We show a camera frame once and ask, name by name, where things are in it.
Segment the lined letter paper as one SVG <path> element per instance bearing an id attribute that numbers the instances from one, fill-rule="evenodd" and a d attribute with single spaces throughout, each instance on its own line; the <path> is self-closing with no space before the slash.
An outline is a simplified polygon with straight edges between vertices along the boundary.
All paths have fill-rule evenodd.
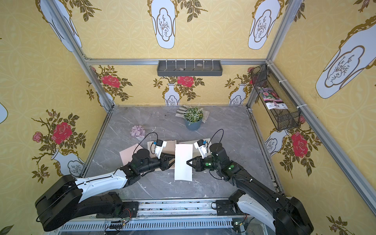
<path id="1" fill-rule="evenodd" d="M 162 149 L 162 154 L 168 154 L 168 155 L 175 155 L 175 146 L 177 144 L 177 141 L 166 141 L 166 147 Z M 149 155 L 151 158 L 155 158 L 155 145 L 153 144 L 153 141 L 147 142 L 147 148 L 149 150 Z"/>

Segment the pink envelope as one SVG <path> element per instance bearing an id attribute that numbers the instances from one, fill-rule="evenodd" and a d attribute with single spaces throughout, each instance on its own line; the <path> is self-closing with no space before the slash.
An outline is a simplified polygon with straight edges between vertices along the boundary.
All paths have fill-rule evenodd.
<path id="1" fill-rule="evenodd" d="M 142 146 L 136 144 L 133 145 L 125 150 L 119 152 L 120 158 L 123 165 L 127 165 L 133 159 L 133 154 L 136 153 L 138 150 L 143 149 Z"/>

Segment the white envelope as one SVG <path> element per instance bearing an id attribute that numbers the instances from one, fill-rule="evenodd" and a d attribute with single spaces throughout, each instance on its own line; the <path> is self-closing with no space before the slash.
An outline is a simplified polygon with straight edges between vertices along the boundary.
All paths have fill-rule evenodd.
<path id="1" fill-rule="evenodd" d="M 201 156 L 201 153 L 204 152 L 208 155 L 209 152 L 209 138 L 202 139 L 202 140 L 194 140 L 188 142 L 182 142 L 182 144 L 189 144 L 193 146 L 193 156 Z"/>

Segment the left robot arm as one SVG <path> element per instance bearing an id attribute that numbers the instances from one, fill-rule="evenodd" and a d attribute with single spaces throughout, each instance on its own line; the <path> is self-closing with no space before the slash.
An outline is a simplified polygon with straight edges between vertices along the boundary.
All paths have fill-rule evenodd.
<path id="1" fill-rule="evenodd" d="M 147 149 L 138 150 L 132 161 L 113 172 L 88 178 L 61 177 L 37 201 L 37 222 L 44 231 L 53 231 L 66 222 L 86 215 L 105 214 L 120 217 L 129 207 L 124 205 L 115 190 L 135 184 L 141 177 L 156 169 L 167 170 L 175 156 L 162 153 L 151 158 Z"/>

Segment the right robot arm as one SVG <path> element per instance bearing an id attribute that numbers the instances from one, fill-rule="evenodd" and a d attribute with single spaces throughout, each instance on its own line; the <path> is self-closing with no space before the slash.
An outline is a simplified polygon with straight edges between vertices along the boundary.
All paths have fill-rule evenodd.
<path id="1" fill-rule="evenodd" d="M 199 140 L 194 147 L 200 156 L 187 161 L 197 172 L 215 171 L 220 179 L 238 188 L 232 196 L 242 213 L 256 218 L 277 235 L 310 235 L 313 224 L 301 203 L 295 197 L 287 198 L 252 176 L 248 171 L 230 160 L 221 143 L 206 147 L 206 141 Z"/>

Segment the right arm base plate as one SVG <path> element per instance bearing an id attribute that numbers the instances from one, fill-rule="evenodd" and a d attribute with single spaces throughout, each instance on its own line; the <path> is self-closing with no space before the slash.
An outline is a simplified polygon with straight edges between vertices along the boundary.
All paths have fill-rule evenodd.
<path id="1" fill-rule="evenodd" d="M 216 200 L 215 209 L 218 216 L 237 215 L 237 210 L 231 200 Z"/>

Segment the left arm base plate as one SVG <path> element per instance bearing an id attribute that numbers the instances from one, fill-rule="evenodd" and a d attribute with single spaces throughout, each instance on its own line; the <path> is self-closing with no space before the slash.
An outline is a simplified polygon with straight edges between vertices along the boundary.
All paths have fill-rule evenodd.
<path id="1" fill-rule="evenodd" d="M 138 209 L 138 201 L 125 201 L 121 206 L 115 207 L 110 214 L 98 213 L 96 218 L 136 218 Z"/>

